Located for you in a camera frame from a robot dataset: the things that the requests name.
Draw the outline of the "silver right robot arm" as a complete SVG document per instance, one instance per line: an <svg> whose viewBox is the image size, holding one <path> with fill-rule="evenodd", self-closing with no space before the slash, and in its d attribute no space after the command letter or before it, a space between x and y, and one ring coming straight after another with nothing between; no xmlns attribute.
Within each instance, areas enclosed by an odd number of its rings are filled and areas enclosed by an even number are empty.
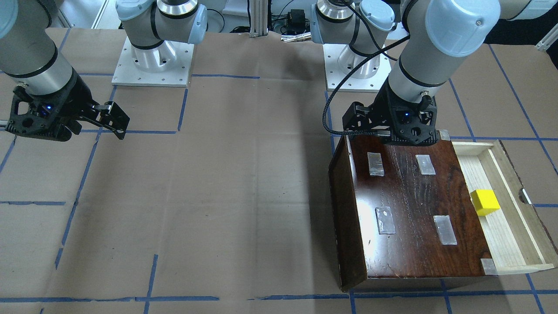
<svg viewBox="0 0 558 314"><path fill-rule="evenodd" d="M207 8L197 0L118 0L115 7L134 62L146 72L176 60L171 42L199 44L207 32ZM64 142L80 134L85 121L122 140L130 118L116 102L94 101L45 32L56 10L53 0L1 2L1 70L16 82L6 131Z"/></svg>

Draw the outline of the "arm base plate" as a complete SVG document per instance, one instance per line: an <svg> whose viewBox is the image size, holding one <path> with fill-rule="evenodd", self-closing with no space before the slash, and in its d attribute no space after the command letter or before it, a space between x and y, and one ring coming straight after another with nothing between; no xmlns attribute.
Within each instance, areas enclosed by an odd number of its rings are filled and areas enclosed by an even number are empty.
<svg viewBox="0 0 558 314"><path fill-rule="evenodd" d="M327 90L333 91L340 81L365 59L355 54L347 44L324 44L323 59ZM391 71L387 56L376 56L359 68L339 89L344 92L378 92Z"/></svg>
<svg viewBox="0 0 558 314"><path fill-rule="evenodd" d="M114 70L112 84L137 87L187 87L194 44L164 41L142 50L128 38Z"/></svg>

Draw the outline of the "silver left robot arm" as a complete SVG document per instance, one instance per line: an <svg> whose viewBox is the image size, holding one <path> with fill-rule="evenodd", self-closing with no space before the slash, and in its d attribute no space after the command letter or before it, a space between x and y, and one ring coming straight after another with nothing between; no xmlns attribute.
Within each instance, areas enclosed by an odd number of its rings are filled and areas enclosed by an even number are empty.
<svg viewBox="0 0 558 314"><path fill-rule="evenodd" d="M370 106L353 102L336 131L374 135L388 145L431 146L438 142L435 95L466 58L484 42L498 20L538 18L555 0L403 0L400 12L408 36L396 66ZM395 24L395 13L382 0L319 0L312 5L313 42L347 44L357 56L347 77L394 48L382 48Z"/></svg>

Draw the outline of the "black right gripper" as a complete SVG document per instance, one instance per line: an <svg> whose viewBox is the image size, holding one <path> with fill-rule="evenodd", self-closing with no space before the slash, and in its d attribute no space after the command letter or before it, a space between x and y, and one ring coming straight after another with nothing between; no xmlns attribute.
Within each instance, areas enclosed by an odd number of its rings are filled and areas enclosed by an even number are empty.
<svg viewBox="0 0 558 314"><path fill-rule="evenodd" d="M48 95L32 95L22 84L14 88L6 131L52 141L68 141L82 129L79 121L104 127L123 140L130 117L114 101L98 105L89 87L72 71L62 89Z"/></svg>

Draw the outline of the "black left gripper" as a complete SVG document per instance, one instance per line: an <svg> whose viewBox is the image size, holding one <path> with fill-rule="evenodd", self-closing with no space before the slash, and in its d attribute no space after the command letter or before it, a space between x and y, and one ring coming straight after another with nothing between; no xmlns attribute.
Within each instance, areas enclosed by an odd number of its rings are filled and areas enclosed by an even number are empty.
<svg viewBox="0 0 558 314"><path fill-rule="evenodd" d="M438 108L435 98L429 94L419 95L419 102L400 98L389 83L384 83L370 106L353 102L343 115L343 128L360 131L367 135L379 135L375 127L384 126L389 137L383 139L387 145L431 146L438 142L435 129Z"/></svg>

